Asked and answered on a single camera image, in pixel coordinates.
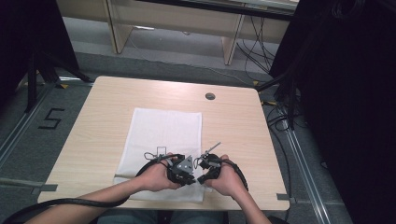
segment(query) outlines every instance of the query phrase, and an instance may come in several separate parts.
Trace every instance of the power cord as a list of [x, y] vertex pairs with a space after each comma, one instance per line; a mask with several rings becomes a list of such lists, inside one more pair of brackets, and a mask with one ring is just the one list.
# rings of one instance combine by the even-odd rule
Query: power cord
[[[274, 135], [274, 137], [276, 138], [276, 140], [277, 140], [277, 142], [279, 143], [279, 145], [280, 145], [280, 148], [281, 148], [281, 150], [282, 150], [282, 154], [283, 154], [283, 156], [285, 157], [285, 163], [286, 163], [286, 169], [287, 169], [287, 174], [288, 174], [288, 182], [289, 182], [289, 184], [288, 184], [288, 196], [289, 196], [289, 198], [291, 198], [291, 189], [292, 189], [292, 186], [291, 186], [291, 172], [290, 172], [290, 164], [289, 164], [289, 159], [288, 159], [288, 156], [287, 156], [287, 154], [286, 154], [286, 150], [285, 150], [285, 148], [283, 147], [283, 144], [282, 144], [282, 142], [280, 141], [280, 139], [279, 139], [279, 137], [277, 136], [277, 134], [276, 134], [276, 132], [274, 131], [274, 129], [272, 128], [272, 126], [274, 125], [274, 124], [276, 124], [277, 122], [279, 122], [279, 118], [282, 118], [283, 116], [279, 116], [279, 117], [276, 117], [276, 118], [274, 118], [274, 119], [271, 119], [271, 121], [269, 120], [269, 117], [271, 116], [271, 114], [273, 113], [273, 111], [275, 110], [275, 109], [277, 109], [277, 105], [274, 105], [274, 108], [270, 111], [270, 113], [268, 113], [268, 115], [267, 115], [267, 125], [268, 125], [268, 129], [269, 129], [269, 131]], [[289, 213], [290, 213], [290, 208], [286, 211], [286, 215], [285, 215], [285, 221], [288, 221], [288, 219], [289, 219]]]
[[117, 202], [112, 202], [112, 203], [104, 203], [104, 202], [96, 202], [96, 201], [91, 201], [91, 200], [85, 200], [85, 199], [74, 199], [74, 198], [64, 198], [64, 199], [55, 199], [55, 200], [50, 200], [47, 202], [43, 203], [37, 203], [33, 204], [31, 206], [25, 207], [22, 210], [12, 214], [10, 217], [8, 217], [3, 224], [10, 224], [14, 223], [14, 219], [17, 217], [21, 217], [23, 215], [26, 215], [28, 213], [31, 213], [36, 210], [40, 210], [43, 208], [48, 208], [53, 205], [59, 205], [59, 204], [77, 204], [77, 205], [83, 205], [83, 206], [92, 206], [92, 207], [104, 207], [104, 208], [111, 208], [111, 207], [117, 207], [122, 205], [128, 200], [129, 197], [124, 198], [122, 200], [119, 200]]

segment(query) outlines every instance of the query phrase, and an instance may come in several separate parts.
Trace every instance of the finger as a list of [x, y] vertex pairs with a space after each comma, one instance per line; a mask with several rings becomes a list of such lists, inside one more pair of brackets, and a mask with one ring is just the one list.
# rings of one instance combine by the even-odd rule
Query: finger
[[227, 154], [222, 155], [220, 158], [222, 160], [228, 160], [229, 159]]
[[177, 183], [174, 183], [174, 182], [171, 182], [169, 184], [169, 189], [179, 189], [179, 188], [181, 188], [180, 184], [177, 184]]
[[208, 187], [212, 188], [212, 186], [213, 186], [213, 179], [207, 179], [207, 180], [205, 181], [205, 184], [206, 184]]

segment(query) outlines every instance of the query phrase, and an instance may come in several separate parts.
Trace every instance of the wire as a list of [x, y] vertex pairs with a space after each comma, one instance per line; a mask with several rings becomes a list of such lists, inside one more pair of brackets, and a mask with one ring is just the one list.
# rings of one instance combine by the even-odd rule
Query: wire
[[[273, 109], [270, 111], [270, 113], [267, 115], [267, 120], [269, 119], [269, 116], [271, 115], [271, 113], [272, 113], [276, 108], [277, 108], [277, 105], [275, 105], [274, 108], [273, 108]], [[284, 148], [283, 145], [282, 145], [282, 142], [280, 141], [280, 139], [279, 139], [279, 137], [277, 136], [276, 132], [272, 129], [272, 127], [271, 127], [272, 125], [269, 124], [268, 121], [267, 121], [267, 125], [268, 125], [269, 131], [274, 135], [274, 137], [276, 138], [277, 142], [279, 143], [280, 148], [281, 148], [281, 150], [282, 150], [282, 154], [283, 154], [283, 156], [285, 157], [286, 169], [287, 169], [287, 174], [288, 174], [288, 182], [289, 182], [289, 184], [288, 184], [288, 195], [289, 195], [289, 198], [291, 198], [291, 189], [292, 189], [292, 185], [291, 185], [291, 171], [290, 171], [289, 158], [288, 158], [288, 156], [287, 156], [287, 154], [286, 154], [285, 148]], [[288, 210], [286, 211], [285, 221], [288, 221], [289, 212], [290, 212], [290, 209], [288, 209]]]
[[4, 224], [13, 223], [13, 220], [17, 217], [22, 217], [25, 214], [31, 213], [38, 209], [48, 208], [53, 205], [77, 204], [77, 205], [92, 206], [92, 207], [110, 208], [110, 207], [119, 206], [119, 205], [125, 203], [128, 199], [129, 199], [129, 197], [126, 197], [124, 199], [121, 199], [117, 202], [112, 202], [112, 203], [96, 202], [96, 201], [91, 201], [91, 200], [75, 199], [75, 198], [56, 199], [56, 200], [51, 200], [51, 201], [47, 201], [47, 202], [43, 202], [43, 203], [37, 203], [37, 204], [33, 204], [31, 206], [25, 207], [22, 210], [12, 214], [3, 223]]
[[210, 70], [210, 71], [212, 71], [212, 72], [214, 72], [214, 73], [220, 74], [220, 75], [225, 76], [225, 77], [231, 77], [231, 78], [237, 79], [237, 80], [241, 81], [242, 83], [245, 83], [245, 84], [247, 84], [247, 85], [249, 85], [249, 86], [252, 85], [252, 83], [247, 83], [246, 81], [242, 80], [242, 79], [239, 78], [239, 77], [235, 77], [235, 76], [232, 76], [232, 75], [229, 75], [229, 74], [221, 73], [221, 72], [219, 72], [219, 71], [216, 71], [216, 70], [213, 69], [213, 68], [209, 68], [209, 67], [205, 67], [205, 66], [199, 66], [199, 65], [193, 65], [193, 64], [186, 64], [186, 63], [169, 63], [169, 62], [164, 62], [164, 61], [150, 60], [150, 59], [148, 59], [147, 57], [144, 56], [143, 52], [140, 50], [140, 48], [138, 48], [138, 47], [134, 44], [133, 41], [130, 41], [130, 42], [131, 42], [131, 44], [137, 49], [137, 51], [139, 51], [140, 57], [141, 57], [142, 59], [148, 61], [148, 62], [151, 62], [151, 63], [165, 63], [165, 64], [171, 64], [171, 65], [185, 65], [185, 66], [194, 67], [194, 68], [203, 68], [203, 69]]

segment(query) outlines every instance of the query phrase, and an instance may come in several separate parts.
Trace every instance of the metal component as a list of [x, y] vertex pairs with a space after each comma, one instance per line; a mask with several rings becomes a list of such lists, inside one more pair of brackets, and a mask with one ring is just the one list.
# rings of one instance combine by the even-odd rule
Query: metal component
[[177, 169], [184, 171], [186, 173], [192, 174], [192, 156], [186, 158], [186, 160], [182, 161], [178, 164]]
[[209, 152], [210, 152], [211, 150], [215, 149], [215, 147], [217, 147], [217, 146], [220, 145], [220, 144], [221, 144], [221, 142], [218, 142], [218, 143], [215, 144], [212, 148], [210, 148], [209, 150], [205, 151], [205, 155], [208, 155]]
[[[285, 129], [288, 126], [288, 122], [283, 120], [283, 126]], [[302, 179], [304, 181], [306, 191], [308, 193], [309, 199], [312, 202], [312, 206], [314, 207], [315, 214], [317, 215], [319, 224], [330, 224], [330, 217], [327, 211], [326, 205], [320, 197], [320, 193], [318, 191], [318, 187], [315, 184], [315, 181], [311, 175], [308, 164], [306, 163], [304, 153], [300, 148], [300, 144], [298, 142], [297, 136], [294, 130], [286, 130], [287, 137], [291, 146], [291, 150], [294, 154], [295, 159], [297, 160], [297, 165], [302, 175]]]
[[55, 84], [47, 83], [44, 89], [38, 94], [37, 102], [34, 107], [28, 113], [24, 113], [18, 124], [15, 126], [14, 130], [8, 135], [6, 141], [4, 141], [3, 145], [0, 147], [0, 169], [6, 162], [6, 159], [11, 154], [12, 150], [20, 141], [21, 137], [29, 127], [33, 118], [38, 112], [38, 109], [41, 107], [41, 104], [44, 102], [46, 96], [52, 91]]
[[166, 147], [157, 147], [157, 158], [166, 155]]

